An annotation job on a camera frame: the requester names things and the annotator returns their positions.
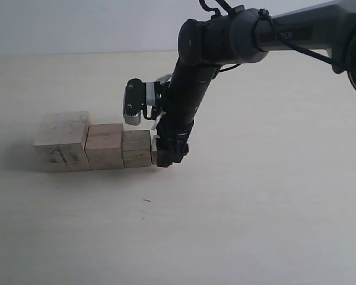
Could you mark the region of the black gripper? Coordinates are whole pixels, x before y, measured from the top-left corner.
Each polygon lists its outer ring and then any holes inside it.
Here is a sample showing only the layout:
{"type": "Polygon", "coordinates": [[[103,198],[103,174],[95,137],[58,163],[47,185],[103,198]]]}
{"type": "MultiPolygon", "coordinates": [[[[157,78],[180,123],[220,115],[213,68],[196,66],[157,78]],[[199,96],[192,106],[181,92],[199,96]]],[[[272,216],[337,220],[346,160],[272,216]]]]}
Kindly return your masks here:
{"type": "Polygon", "coordinates": [[[157,166],[167,168],[172,163],[181,163],[189,152],[187,141],[199,100],[196,97],[179,97],[177,102],[173,102],[163,97],[161,105],[165,114],[157,124],[157,166]]]}

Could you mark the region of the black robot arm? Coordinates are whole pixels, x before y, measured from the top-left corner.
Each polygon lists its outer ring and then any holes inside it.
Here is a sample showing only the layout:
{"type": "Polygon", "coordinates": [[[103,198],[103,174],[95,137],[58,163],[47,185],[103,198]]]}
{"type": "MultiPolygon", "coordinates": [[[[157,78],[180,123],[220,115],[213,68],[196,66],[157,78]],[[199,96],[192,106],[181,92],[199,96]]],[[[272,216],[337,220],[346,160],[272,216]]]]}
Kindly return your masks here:
{"type": "Polygon", "coordinates": [[[329,1],[276,16],[235,7],[208,21],[187,20],[179,31],[175,69],[163,85],[157,166],[180,163],[187,155],[197,109],[219,73],[281,50],[318,59],[336,74],[346,72],[356,91],[356,1],[329,1]]]}

